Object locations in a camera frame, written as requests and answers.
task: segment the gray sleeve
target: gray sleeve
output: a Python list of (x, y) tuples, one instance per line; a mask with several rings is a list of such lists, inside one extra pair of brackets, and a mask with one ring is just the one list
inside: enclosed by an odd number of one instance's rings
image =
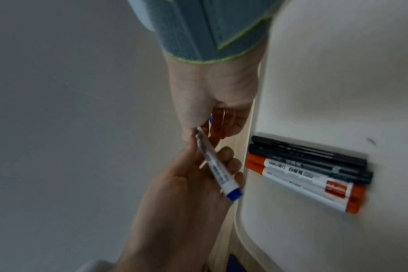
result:
[(271, 16), (283, 2), (143, 1), (163, 49), (173, 57), (191, 63), (217, 62), (246, 53), (268, 35)]
[(113, 263), (97, 260), (83, 265), (76, 272), (109, 272), (113, 268)]

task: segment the blue cap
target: blue cap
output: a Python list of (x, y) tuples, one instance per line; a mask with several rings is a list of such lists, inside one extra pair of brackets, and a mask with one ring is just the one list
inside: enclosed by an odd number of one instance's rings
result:
[(243, 195), (243, 193), (241, 192), (240, 188), (235, 189), (234, 191), (230, 192), (227, 197), (234, 202), (235, 200), (241, 198), (241, 196)]

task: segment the hand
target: hand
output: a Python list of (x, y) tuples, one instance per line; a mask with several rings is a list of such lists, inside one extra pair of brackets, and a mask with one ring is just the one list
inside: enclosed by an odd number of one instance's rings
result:
[(243, 129), (258, 91), (258, 67), (266, 46), (267, 39), (244, 56), (208, 65), (188, 64), (164, 54), (184, 140), (210, 115), (212, 135), (219, 133), (224, 139)]
[[(219, 138), (210, 137), (216, 146)], [(241, 162), (224, 147), (218, 152), (241, 188)], [(195, 138), (153, 180), (113, 272), (199, 272), (216, 241), (231, 201), (220, 193)]]

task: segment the orange marker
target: orange marker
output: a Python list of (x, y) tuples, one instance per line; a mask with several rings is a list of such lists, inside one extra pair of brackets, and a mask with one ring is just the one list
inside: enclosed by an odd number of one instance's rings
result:
[(305, 183), (278, 170), (264, 167), (251, 161), (246, 162), (246, 168), (340, 211), (357, 214), (360, 210), (359, 203), (353, 201), (352, 199), (341, 198), (334, 194), (330, 194), (321, 187), (317, 187), (310, 183)]
[(355, 199), (363, 199), (365, 195), (365, 187), (362, 185), (353, 184), (352, 182), (336, 180), (323, 174), (308, 171), (255, 154), (249, 153), (247, 155), (247, 160), (284, 172), (285, 174), (298, 178), (304, 182), (324, 188), (325, 192), (329, 194), (338, 195), (343, 198), (347, 197)]

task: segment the white marker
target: white marker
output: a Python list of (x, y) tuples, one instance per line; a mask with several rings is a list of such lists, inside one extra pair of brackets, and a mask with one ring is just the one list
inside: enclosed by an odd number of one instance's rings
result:
[(336, 180), (323, 174), (305, 170), (255, 154), (249, 153), (247, 155), (247, 160), (265, 167), (270, 167), (275, 170), (284, 172), (287, 175), (324, 188), (327, 193), (334, 193), (339, 195), (340, 197), (363, 199), (365, 195), (365, 187), (362, 185), (353, 184), (352, 182)]
[(196, 133), (196, 142), (198, 144), (198, 149), (204, 155), (207, 165), (221, 187), (222, 192), (232, 202), (239, 199), (243, 195), (240, 186), (228, 172), (223, 163), (217, 158), (216, 151), (201, 128), (198, 128), (198, 132)]
[(264, 167), (262, 165), (253, 163), (251, 161), (246, 162), (246, 168), (261, 174), (264, 177), (269, 178), (279, 184), (282, 184), (288, 188), (293, 189), (301, 194), (304, 194), (314, 200), (327, 204), (339, 211), (357, 214), (360, 210), (359, 203), (348, 199), (335, 196), (325, 192), (325, 189), (312, 185), (310, 183), (303, 182), (292, 176), (288, 176), (280, 171)]

